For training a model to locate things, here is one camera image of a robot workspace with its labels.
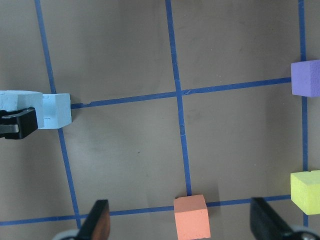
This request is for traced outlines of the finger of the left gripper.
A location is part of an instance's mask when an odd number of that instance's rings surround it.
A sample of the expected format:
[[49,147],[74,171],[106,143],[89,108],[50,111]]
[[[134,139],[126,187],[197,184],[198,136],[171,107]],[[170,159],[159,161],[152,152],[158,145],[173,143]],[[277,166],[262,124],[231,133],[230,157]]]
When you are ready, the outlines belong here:
[[34,107],[13,111],[0,111],[0,137],[7,140],[22,140],[38,129]]

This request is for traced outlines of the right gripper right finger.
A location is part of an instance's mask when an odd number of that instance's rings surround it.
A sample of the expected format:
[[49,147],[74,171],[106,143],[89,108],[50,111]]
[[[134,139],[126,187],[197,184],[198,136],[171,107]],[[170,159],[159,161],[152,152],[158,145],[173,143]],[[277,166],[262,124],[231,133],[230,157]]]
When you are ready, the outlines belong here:
[[250,202],[250,230],[256,240],[299,240],[295,232],[262,197]]

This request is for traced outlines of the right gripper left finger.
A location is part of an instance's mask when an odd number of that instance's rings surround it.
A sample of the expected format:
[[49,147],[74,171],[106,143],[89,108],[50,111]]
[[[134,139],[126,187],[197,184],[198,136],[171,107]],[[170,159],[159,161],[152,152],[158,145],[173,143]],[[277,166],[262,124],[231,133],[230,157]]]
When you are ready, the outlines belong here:
[[110,209],[107,199],[97,200],[75,240],[107,240],[110,235]]

